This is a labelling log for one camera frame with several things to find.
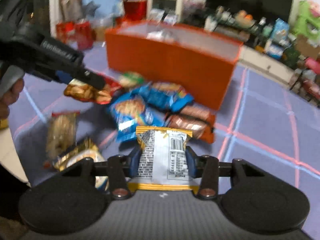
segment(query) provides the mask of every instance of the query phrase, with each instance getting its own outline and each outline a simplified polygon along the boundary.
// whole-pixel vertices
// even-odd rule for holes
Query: barcode
[[[175,138],[171,138],[171,149],[172,149],[172,150],[183,151],[182,140],[180,140],[180,139],[175,139]]]

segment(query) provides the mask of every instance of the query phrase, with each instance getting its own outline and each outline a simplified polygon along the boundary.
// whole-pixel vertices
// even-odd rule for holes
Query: cardboard box
[[[320,53],[320,46],[313,47],[308,43],[308,38],[299,34],[297,36],[296,45],[294,48],[299,51],[305,57],[311,57],[314,60],[317,60]]]

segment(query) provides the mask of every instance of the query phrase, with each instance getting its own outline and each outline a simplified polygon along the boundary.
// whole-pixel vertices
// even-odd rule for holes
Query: red snack bag
[[[112,78],[104,76],[106,85],[103,90],[85,84],[79,80],[72,80],[64,90],[64,95],[82,102],[94,102],[99,105],[109,104],[113,95],[122,89],[122,86]]]

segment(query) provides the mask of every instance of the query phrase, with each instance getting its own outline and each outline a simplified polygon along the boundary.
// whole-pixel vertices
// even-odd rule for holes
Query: brown snack bag
[[[76,116],[79,112],[52,113],[48,130],[46,151],[53,160],[76,141]]]
[[[211,114],[209,110],[201,108],[199,106],[185,106],[181,111],[180,114],[185,114],[187,116],[192,116],[203,121],[206,121],[214,127],[214,123],[216,121],[216,116]]]
[[[79,80],[73,79],[64,90],[66,97],[72,97],[82,102],[94,102],[99,105],[109,104],[113,95],[119,91],[122,86],[107,76],[104,76],[106,85],[103,90],[97,90],[94,87],[85,84]]]
[[[214,142],[214,122],[215,115],[197,106],[186,106],[180,113],[166,116],[167,127],[192,130],[194,138],[210,144]]]

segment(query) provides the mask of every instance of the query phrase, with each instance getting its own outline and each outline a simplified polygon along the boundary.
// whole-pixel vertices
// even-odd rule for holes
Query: green stuffed toy
[[[293,33],[295,36],[302,34],[313,41],[320,40],[320,5],[312,1],[300,1]]]

